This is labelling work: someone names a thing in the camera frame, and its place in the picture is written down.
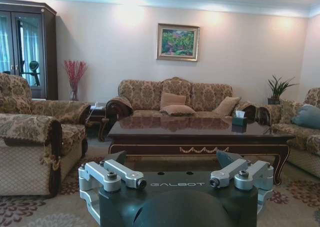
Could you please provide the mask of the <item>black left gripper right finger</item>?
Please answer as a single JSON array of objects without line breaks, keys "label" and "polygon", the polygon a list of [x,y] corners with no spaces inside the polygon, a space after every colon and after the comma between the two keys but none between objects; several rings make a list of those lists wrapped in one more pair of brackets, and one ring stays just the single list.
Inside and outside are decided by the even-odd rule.
[{"label": "black left gripper right finger", "polygon": [[262,210],[265,201],[272,196],[274,168],[269,162],[258,160],[251,163],[237,153],[218,150],[216,157],[222,169],[210,173],[209,183],[213,188],[234,186],[240,191],[258,190],[257,209]]}]

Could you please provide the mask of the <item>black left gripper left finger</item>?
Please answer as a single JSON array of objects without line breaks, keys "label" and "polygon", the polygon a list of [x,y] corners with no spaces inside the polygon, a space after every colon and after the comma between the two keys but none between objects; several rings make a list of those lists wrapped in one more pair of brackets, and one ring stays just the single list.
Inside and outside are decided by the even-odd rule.
[{"label": "black left gripper left finger", "polygon": [[132,170],[120,163],[125,159],[126,152],[121,151],[99,163],[86,162],[78,168],[80,198],[85,200],[88,212],[96,221],[100,220],[97,188],[102,187],[108,193],[115,193],[121,189],[122,183],[136,190],[143,190],[146,187],[142,172]]}]

